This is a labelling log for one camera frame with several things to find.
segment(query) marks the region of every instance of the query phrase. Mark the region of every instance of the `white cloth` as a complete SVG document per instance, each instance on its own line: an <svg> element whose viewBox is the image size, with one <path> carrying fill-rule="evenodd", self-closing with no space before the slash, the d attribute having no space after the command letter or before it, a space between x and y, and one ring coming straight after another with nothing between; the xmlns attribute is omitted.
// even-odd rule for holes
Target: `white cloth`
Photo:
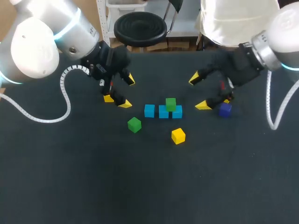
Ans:
<svg viewBox="0 0 299 224"><path fill-rule="evenodd" d="M265 30L277 0L201 0L196 29L216 44L237 47Z"/></svg>

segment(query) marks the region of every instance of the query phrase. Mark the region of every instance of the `black mat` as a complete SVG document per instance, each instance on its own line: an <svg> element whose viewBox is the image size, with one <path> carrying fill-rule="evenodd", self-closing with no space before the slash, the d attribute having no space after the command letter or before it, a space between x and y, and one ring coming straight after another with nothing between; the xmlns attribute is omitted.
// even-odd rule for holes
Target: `black mat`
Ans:
<svg viewBox="0 0 299 224"><path fill-rule="evenodd" d="M265 116L260 76L237 91L234 114L221 119L194 106L217 87L192 87L194 71L215 52L132 55L136 81L115 86L133 107L104 104L98 85L82 72L66 78L70 117L35 123L0 101L1 224L297 224L299 221L298 93L274 132ZM57 72L6 94L29 113L65 113ZM292 82L274 74L273 111ZM182 120L145 119L145 104L166 97L183 105ZM136 116L142 130L127 121ZM175 145L181 127L186 142Z"/></svg>

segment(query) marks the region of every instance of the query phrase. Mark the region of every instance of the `dark blue cube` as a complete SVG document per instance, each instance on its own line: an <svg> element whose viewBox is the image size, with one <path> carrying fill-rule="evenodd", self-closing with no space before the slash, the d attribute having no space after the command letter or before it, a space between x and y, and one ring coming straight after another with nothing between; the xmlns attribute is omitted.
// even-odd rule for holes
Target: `dark blue cube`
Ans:
<svg viewBox="0 0 299 224"><path fill-rule="evenodd" d="M230 117L232 111L232 105L227 103L222 103L219 109L219 116L228 118Z"/></svg>
<svg viewBox="0 0 299 224"><path fill-rule="evenodd" d="M155 105L146 104L144 107L144 116L146 118L155 117Z"/></svg>

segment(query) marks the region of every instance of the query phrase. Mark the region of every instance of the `black stool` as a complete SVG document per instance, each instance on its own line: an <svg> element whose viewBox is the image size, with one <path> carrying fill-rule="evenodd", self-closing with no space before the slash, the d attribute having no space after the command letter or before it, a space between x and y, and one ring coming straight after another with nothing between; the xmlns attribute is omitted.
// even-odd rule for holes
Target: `black stool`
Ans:
<svg viewBox="0 0 299 224"><path fill-rule="evenodd" d="M170 5L176 12L170 29L165 23ZM114 25L114 34L118 41L127 46L145 48L163 41L172 31L175 19L182 7L183 0L169 0L164 18L148 12L132 12L120 17Z"/></svg>

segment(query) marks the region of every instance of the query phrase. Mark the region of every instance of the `blue cube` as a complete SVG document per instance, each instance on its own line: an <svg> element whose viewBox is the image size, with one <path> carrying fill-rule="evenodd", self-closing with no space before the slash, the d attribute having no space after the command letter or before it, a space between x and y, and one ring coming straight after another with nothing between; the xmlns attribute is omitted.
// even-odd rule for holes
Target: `blue cube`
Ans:
<svg viewBox="0 0 299 224"><path fill-rule="evenodd" d="M146 104L144 107L144 116L146 118L154 118L155 117L155 105Z"/></svg>
<svg viewBox="0 0 299 224"><path fill-rule="evenodd" d="M183 117L183 108L181 105L176 107L176 110L172 112L173 119L181 119Z"/></svg>
<svg viewBox="0 0 299 224"><path fill-rule="evenodd" d="M165 105L159 105L159 118L169 118L169 112Z"/></svg>
<svg viewBox="0 0 299 224"><path fill-rule="evenodd" d="M232 111L232 105L227 103L222 103L219 109L219 116L228 118L230 117Z"/></svg>

